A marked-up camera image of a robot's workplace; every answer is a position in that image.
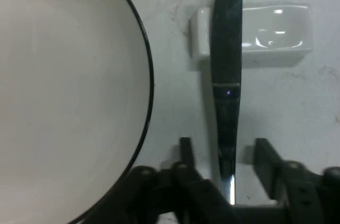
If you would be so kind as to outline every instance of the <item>white table surface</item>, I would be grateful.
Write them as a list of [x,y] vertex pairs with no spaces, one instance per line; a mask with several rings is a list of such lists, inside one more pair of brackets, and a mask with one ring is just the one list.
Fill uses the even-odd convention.
[[[182,136],[193,140],[197,169],[218,183],[216,124],[209,65],[190,57],[189,19],[213,0],[132,0],[146,28],[154,60],[155,101],[150,128],[135,165],[160,168],[173,159]],[[252,167],[242,164],[246,145],[266,137],[284,159],[321,173],[340,166],[340,0],[299,2],[312,7],[314,51],[291,68],[242,71],[236,166],[236,202],[267,198]]]

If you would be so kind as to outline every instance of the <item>white ceramic rest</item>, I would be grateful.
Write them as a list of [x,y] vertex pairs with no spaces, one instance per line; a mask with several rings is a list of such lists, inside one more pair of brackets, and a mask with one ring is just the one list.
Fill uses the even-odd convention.
[[[193,57],[210,55],[211,10],[200,8],[191,20]],[[292,66],[313,49],[307,5],[284,4],[243,8],[243,67]]]

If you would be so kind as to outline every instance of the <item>knife blade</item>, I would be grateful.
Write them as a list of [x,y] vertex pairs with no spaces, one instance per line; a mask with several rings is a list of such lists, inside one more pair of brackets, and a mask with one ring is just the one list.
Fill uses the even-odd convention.
[[215,0],[210,49],[222,191],[229,203],[234,204],[241,96],[242,0]]

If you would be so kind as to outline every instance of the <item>metal knife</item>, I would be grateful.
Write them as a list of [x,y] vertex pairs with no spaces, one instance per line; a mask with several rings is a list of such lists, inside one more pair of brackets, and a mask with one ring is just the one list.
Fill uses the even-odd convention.
[[235,203],[235,162],[242,68],[242,0],[215,0],[211,26],[211,75],[222,189]]

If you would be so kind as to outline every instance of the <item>screw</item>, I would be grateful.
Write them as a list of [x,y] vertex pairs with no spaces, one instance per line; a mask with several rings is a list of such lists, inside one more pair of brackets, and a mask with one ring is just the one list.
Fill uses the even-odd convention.
[[151,174],[151,171],[149,169],[144,169],[142,171],[142,175],[150,175]]
[[299,168],[299,164],[297,164],[297,163],[295,163],[295,162],[291,162],[291,163],[289,163],[289,166],[291,167],[291,168]]
[[179,164],[178,165],[178,168],[180,168],[180,169],[185,169],[185,168],[187,168],[188,166],[186,165],[186,164]]

